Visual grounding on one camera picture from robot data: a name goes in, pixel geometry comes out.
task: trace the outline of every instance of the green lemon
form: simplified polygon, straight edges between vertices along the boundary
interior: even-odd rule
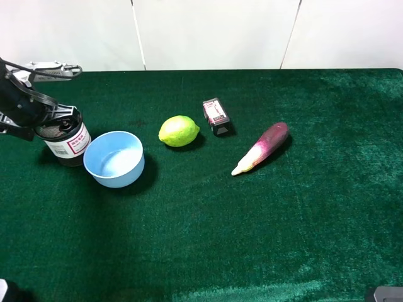
[[[189,117],[177,115],[166,120],[159,130],[158,138],[171,147],[182,147],[191,143],[200,127]]]

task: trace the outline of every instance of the table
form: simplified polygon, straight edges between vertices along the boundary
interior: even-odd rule
[[[136,134],[146,164],[108,189],[38,138],[0,138],[0,276],[36,301],[340,302],[402,285],[401,71],[85,72],[37,89],[93,138]],[[210,131],[214,97],[236,135]],[[187,147],[158,140],[174,115],[200,126]],[[232,177],[278,121],[286,144]]]

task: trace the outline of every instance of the white backdrop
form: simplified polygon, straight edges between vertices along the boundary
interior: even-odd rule
[[[403,69],[403,0],[302,0],[283,68]]]
[[[129,0],[1,0],[0,57],[143,70]]]
[[[148,70],[403,69],[403,0],[133,1]],[[0,27],[5,60],[144,69],[130,0],[1,0]]]
[[[135,0],[147,69],[278,69],[298,3]]]

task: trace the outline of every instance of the blue bowl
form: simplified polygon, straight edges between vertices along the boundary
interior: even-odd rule
[[[96,181],[106,187],[128,186],[143,172],[143,145],[129,132],[105,133],[87,147],[84,166]]]

